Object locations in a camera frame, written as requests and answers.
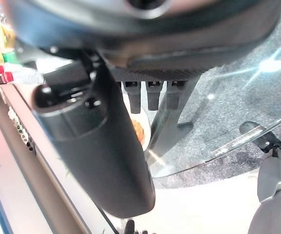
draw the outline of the black cylindrical handle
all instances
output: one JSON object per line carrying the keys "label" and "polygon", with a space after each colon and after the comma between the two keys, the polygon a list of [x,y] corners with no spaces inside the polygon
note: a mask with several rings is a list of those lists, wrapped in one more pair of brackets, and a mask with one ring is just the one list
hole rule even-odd
{"label": "black cylindrical handle", "polygon": [[34,91],[34,114],[92,200],[120,218],[150,211],[155,203],[152,178],[109,71],[98,71],[91,85],[67,100],[43,90]]}

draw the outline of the black plastic clip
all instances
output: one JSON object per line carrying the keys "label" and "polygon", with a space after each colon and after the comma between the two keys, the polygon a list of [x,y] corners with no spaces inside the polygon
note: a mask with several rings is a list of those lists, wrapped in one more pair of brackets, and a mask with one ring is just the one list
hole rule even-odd
{"label": "black plastic clip", "polygon": [[141,90],[141,82],[124,82],[124,89],[129,95],[131,112],[133,114],[140,113],[140,90]]}
{"label": "black plastic clip", "polygon": [[177,110],[180,94],[185,88],[185,81],[168,81],[166,91],[166,108],[168,110]]}
{"label": "black plastic clip", "polygon": [[159,109],[159,98],[163,87],[163,82],[150,81],[146,82],[148,96],[148,110],[157,111]]}

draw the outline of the gray carpet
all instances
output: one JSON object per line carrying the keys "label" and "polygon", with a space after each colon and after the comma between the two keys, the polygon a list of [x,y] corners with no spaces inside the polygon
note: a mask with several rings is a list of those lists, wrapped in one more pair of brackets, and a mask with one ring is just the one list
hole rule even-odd
{"label": "gray carpet", "polygon": [[[279,62],[260,66],[269,58]],[[145,88],[142,91],[146,108]],[[148,115],[152,121],[155,112]],[[212,159],[214,150],[240,136],[238,128],[248,120],[266,128],[281,122],[281,21],[269,39],[247,57],[202,75],[180,118],[180,122],[191,121],[194,129],[161,158],[162,164],[150,167],[152,175],[165,176]],[[281,125],[274,133],[281,139]],[[154,184],[156,188],[179,188],[230,178],[258,168],[262,156],[249,143],[200,167],[156,178]]]}

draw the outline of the glass table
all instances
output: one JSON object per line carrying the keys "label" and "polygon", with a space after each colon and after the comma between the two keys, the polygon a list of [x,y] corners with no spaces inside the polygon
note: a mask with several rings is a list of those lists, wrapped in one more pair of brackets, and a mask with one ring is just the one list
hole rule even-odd
{"label": "glass table", "polygon": [[[142,105],[147,109],[145,89]],[[156,112],[148,112],[150,121]],[[245,135],[239,126],[254,121]],[[154,178],[169,176],[222,157],[281,124],[281,21],[272,35],[248,56],[217,67],[199,79],[180,115],[189,133],[164,155],[148,149]]]}

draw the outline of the gray robotic leg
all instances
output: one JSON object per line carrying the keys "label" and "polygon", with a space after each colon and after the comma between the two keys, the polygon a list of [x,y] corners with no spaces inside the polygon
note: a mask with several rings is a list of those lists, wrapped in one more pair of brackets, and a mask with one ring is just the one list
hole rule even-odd
{"label": "gray robotic leg", "polygon": [[258,174],[257,194],[261,205],[251,222],[249,234],[281,234],[281,149],[262,163]]}

